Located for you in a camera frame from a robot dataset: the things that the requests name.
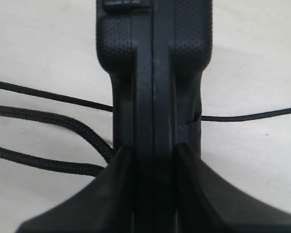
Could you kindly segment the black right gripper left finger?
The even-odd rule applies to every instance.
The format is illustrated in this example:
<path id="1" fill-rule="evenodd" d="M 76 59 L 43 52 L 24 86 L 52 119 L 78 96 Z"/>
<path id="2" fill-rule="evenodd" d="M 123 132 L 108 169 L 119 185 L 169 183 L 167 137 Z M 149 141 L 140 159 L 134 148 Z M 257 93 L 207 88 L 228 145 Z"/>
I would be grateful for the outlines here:
<path id="1" fill-rule="evenodd" d="M 83 190 L 23 222 L 18 233 L 132 232 L 133 152 L 122 147 Z"/>

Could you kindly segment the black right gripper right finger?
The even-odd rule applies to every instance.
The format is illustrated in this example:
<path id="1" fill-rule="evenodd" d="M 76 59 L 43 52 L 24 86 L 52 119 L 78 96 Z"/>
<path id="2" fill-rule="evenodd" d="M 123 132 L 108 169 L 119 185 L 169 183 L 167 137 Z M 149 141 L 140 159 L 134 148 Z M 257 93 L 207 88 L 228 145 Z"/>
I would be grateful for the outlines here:
<path id="1" fill-rule="evenodd" d="M 177 151 L 177 200 L 184 233 L 291 233 L 291 214 L 237 189 L 186 144 Z"/>

